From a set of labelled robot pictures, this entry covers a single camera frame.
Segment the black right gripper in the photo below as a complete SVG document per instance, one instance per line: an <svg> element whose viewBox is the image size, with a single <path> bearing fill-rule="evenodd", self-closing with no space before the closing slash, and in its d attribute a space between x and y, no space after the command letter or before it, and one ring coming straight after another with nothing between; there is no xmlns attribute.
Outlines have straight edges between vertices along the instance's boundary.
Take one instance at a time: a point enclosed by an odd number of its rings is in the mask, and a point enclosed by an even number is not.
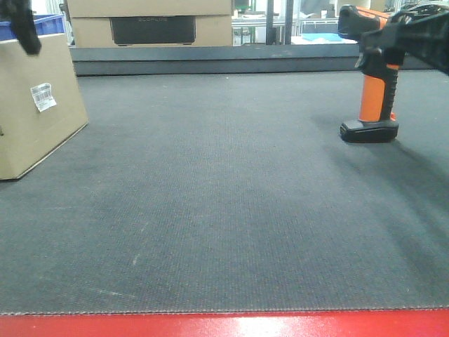
<svg viewBox="0 0 449 337"><path fill-rule="evenodd" d="M367 8L354 10L356 68L374 75L374 67L401 66L411 55L448 73L448 9L404 8L388 14Z"/></svg>

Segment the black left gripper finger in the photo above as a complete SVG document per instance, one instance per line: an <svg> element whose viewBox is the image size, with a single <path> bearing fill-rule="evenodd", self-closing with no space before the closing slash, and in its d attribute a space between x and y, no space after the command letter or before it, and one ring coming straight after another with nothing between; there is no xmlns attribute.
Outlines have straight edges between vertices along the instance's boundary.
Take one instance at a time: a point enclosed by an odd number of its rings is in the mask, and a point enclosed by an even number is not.
<svg viewBox="0 0 449 337"><path fill-rule="evenodd" d="M41 42L34 24L34 14L29 1L9 1L8 19L11 30L27 55L38 55Z"/></svg>

